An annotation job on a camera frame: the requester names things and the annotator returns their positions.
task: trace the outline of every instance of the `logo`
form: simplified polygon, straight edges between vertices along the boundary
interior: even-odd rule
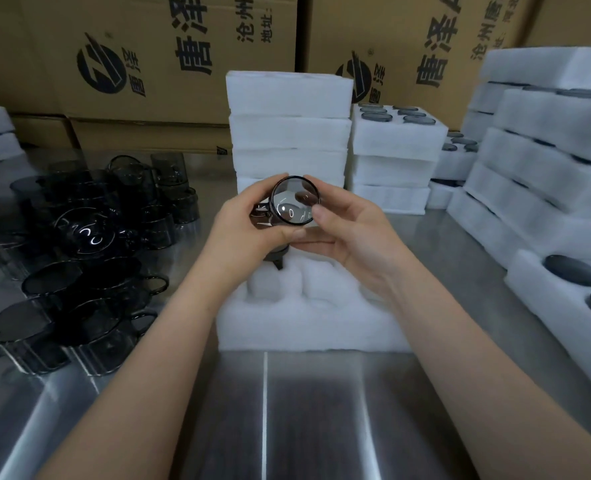
[[[354,103],[362,101],[371,89],[371,69],[363,61],[357,58],[355,52],[351,52],[351,60],[348,60],[346,64],[341,65],[336,71],[336,75],[343,75],[345,72],[353,77],[353,101]]]
[[[78,51],[78,71],[96,91],[115,94],[125,87],[127,70],[120,57],[110,48],[100,45],[91,35],[84,34],[89,43]]]

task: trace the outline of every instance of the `brown cardboard box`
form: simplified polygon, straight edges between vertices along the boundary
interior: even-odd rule
[[[20,144],[39,148],[77,148],[76,136],[65,118],[48,116],[12,116]]]
[[[292,71],[297,0],[22,0],[72,118],[228,122],[228,70]]]
[[[231,154],[229,127],[72,121],[83,150],[153,150]]]
[[[354,102],[421,106],[458,128],[485,53],[515,46],[533,0],[308,2],[307,72],[354,77]]]
[[[526,47],[591,47],[591,0],[543,0]]]
[[[62,113],[19,0],[0,0],[0,106],[9,112]]]

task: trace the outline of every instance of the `forearm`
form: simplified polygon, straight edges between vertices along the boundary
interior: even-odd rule
[[[38,476],[164,478],[222,296],[192,271]]]
[[[591,478],[591,436],[532,382],[411,253],[392,306],[484,479]]]

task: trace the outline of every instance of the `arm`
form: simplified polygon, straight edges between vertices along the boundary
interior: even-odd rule
[[[249,219],[253,205],[285,176],[258,182],[223,205],[195,265],[39,479],[168,476],[218,309],[270,250],[304,234],[287,226],[258,230]]]
[[[532,382],[404,246],[373,203],[312,178],[320,228],[294,247],[336,258],[385,298],[483,479],[591,478],[591,436]]]

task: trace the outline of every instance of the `metal table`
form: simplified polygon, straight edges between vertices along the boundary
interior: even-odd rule
[[[201,221],[145,253],[169,274],[161,308],[236,193],[230,157],[188,159]],[[396,231],[518,366],[591,433],[591,382],[503,284],[504,270],[445,212],[392,216]],[[22,299],[0,274],[0,309]],[[111,377],[70,365],[43,378],[0,359],[0,479],[32,478]],[[475,470],[413,355],[222,353],[212,333],[172,468],[182,479],[469,479]]]

